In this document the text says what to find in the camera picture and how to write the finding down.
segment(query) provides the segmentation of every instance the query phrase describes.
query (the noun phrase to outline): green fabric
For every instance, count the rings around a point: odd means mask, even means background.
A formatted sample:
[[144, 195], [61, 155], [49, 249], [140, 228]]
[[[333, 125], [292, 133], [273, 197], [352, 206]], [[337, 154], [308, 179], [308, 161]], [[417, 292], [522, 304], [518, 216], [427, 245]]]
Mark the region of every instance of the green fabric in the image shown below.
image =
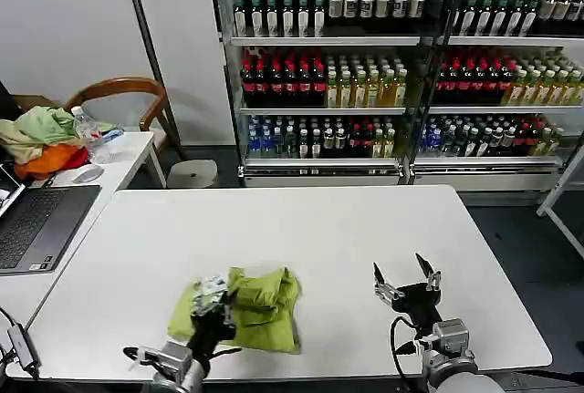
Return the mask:
[[[261, 277], [245, 277], [244, 270], [229, 272], [229, 294], [237, 292], [232, 314], [235, 339], [227, 345], [277, 352], [300, 353], [294, 325], [294, 305], [300, 295], [300, 285], [287, 268]], [[194, 333], [191, 322], [193, 284], [182, 292], [168, 326], [168, 334], [186, 341]]]
[[[73, 119], [73, 115], [62, 108], [34, 106], [15, 121], [15, 126], [25, 135], [46, 145], [80, 145]], [[111, 124], [99, 123], [102, 132], [114, 128]]]

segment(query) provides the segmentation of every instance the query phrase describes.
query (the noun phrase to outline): white stool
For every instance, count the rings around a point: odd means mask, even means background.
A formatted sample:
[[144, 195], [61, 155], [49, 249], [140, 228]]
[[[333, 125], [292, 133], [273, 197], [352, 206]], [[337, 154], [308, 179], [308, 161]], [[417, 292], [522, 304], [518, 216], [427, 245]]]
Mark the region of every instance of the white stool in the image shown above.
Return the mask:
[[187, 160], [172, 165], [166, 187], [179, 190], [209, 188], [216, 179], [217, 164], [214, 160]]

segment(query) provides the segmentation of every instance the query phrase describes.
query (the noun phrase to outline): computer mouse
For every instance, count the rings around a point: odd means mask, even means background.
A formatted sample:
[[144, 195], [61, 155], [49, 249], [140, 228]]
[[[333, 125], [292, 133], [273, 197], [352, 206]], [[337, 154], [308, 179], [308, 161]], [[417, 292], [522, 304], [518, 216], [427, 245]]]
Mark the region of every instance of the computer mouse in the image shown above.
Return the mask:
[[79, 174], [73, 183], [87, 183], [88, 181], [96, 180], [101, 174], [103, 174], [103, 168], [99, 165], [89, 164], [83, 167], [83, 172]]

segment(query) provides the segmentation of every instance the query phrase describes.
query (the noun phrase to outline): white desk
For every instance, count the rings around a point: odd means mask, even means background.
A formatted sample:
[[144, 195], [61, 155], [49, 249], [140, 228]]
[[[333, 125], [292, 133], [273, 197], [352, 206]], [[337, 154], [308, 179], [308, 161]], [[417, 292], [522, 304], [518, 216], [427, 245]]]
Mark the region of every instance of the white desk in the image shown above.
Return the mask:
[[[395, 313], [373, 293], [372, 262], [395, 285], [443, 272], [444, 318], [461, 317], [482, 370], [540, 367], [551, 355], [463, 204], [448, 186], [119, 191], [30, 329], [42, 378], [145, 381], [125, 346], [162, 346], [184, 286], [237, 265], [288, 265], [303, 289], [302, 355], [244, 350], [211, 379], [395, 376]], [[399, 327], [397, 341], [412, 338]], [[420, 373], [419, 357], [403, 357]], [[15, 364], [7, 373], [21, 377]]]
[[[113, 162], [102, 165], [103, 174], [96, 180], [87, 183], [100, 185], [101, 190], [53, 272], [0, 276], [0, 304], [16, 321], [26, 325], [32, 320], [47, 293], [67, 267], [69, 260], [75, 254], [103, 208], [111, 200], [114, 192], [126, 188], [142, 163], [147, 158], [151, 158], [153, 155], [152, 143], [153, 134], [151, 132], [136, 132], [125, 133], [107, 144], [109, 151], [114, 154]], [[73, 185], [71, 181], [78, 176], [79, 170], [59, 173], [53, 185]], [[4, 332], [8, 328], [8, 323], [2, 319], [0, 327], [2, 328], [0, 329], [2, 331], [0, 342], [8, 350], [11, 344]]]

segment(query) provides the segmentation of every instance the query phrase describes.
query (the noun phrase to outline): cable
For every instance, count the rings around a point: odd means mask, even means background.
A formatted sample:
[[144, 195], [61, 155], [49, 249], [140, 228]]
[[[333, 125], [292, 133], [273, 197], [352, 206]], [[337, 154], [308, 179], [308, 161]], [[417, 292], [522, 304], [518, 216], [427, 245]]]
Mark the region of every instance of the cable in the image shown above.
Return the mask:
[[415, 383], [411, 379], [406, 377], [405, 374], [403, 373], [402, 366], [400, 365], [400, 360], [398, 359], [398, 355], [395, 352], [395, 326], [397, 326], [398, 322], [400, 322], [400, 321], [405, 323], [411, 329], [415, 330], [415, 328], [416, 328], [412, 323], [410, 323], [408, 320], [406, 320], [401, 315], [395, 317], [395, 320], [393, 320], [393, 323], [391, 323], [390, 347], [391, 347], [391, 356], [393, 357], [393, 363], [395, 364], [395, 368], [398, 369], [398, 373], [400, 374], [401, 380], [410, 389], [410, 391], [412, 391], [414, 393], [422, 393], [422, 391], [418, 388], [418, 386], [416, 386]]

